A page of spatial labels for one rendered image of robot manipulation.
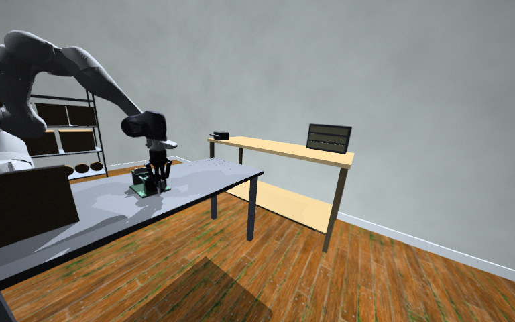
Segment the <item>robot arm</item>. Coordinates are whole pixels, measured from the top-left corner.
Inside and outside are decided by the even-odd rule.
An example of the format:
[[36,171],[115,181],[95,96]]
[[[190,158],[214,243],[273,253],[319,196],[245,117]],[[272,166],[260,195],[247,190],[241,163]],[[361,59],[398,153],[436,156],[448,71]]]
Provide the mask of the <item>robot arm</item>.
[[145,136],[147,148],[178,146],[167,140],[164,115],[142,112],[88,52],[76,46],[58,48],[29,32],[13,30],[0,45],[0,172],[34,168],[20,138],[39,138],[47,130],[30,105],[32,86],[40,72],[73,76],[91,94],[118,105],[129,116],[121,122],[122,131],[134,138]]

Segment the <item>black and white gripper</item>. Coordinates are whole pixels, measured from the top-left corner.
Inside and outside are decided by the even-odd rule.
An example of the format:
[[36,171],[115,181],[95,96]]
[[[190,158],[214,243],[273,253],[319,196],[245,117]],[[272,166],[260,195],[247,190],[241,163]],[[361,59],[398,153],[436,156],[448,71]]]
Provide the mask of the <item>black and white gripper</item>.
[[[165,181],[167,178],[169,178],[170,167],[171,167],[172,161],[167,159],[166,149],[165,150],[149,150],[149,153],[150,153],[149,162],[147,164],[144,164],[144,166],[147,168],[151,180],[156,182],[157,192],[159,194],[161,193],[160,175],[159,175],[159,167],[160,167],[161,185],[162,185],[162,188],[164,189],[163,192],[166,192],[166,188],[165,188],[166,182]],[[166,164],[166,171],[164,170],[165,164]],[[151,165],[154,166],[155,177],[152,172]]]

